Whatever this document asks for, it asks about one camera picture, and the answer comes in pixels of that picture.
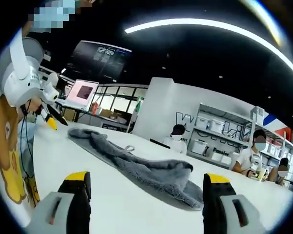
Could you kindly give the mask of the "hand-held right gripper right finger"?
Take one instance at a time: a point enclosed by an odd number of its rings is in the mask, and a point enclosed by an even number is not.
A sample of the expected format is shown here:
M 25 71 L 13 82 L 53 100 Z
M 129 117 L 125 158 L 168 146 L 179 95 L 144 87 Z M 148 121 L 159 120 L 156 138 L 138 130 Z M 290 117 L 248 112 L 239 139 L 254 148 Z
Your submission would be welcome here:
M 238 195 L 230 181 L 211 173 L 204 174 L 202 210 L 205 234 L 265 234 L 257 208 Z

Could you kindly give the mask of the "person's left hand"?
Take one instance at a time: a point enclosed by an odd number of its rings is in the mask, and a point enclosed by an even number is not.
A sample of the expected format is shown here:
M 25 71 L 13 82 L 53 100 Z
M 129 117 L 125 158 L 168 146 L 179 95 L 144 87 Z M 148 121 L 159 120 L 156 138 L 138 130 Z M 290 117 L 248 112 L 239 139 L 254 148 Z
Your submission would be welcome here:
M 42 105 L 42 100 L 40 97 L 34 96 L 32 97 L 26 104 L 26 110 L 29 113 L 34 113 L 36 112 L 39 107 Z

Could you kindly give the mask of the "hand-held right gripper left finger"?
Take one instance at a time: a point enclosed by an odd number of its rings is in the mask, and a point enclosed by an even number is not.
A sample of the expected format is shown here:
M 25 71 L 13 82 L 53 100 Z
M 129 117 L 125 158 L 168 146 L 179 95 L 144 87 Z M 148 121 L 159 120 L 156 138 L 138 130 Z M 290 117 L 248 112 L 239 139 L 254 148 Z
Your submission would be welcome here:
M 28 234 L 88 234 L 91 214 L 90 172 L 67 176 L 33 211 Z

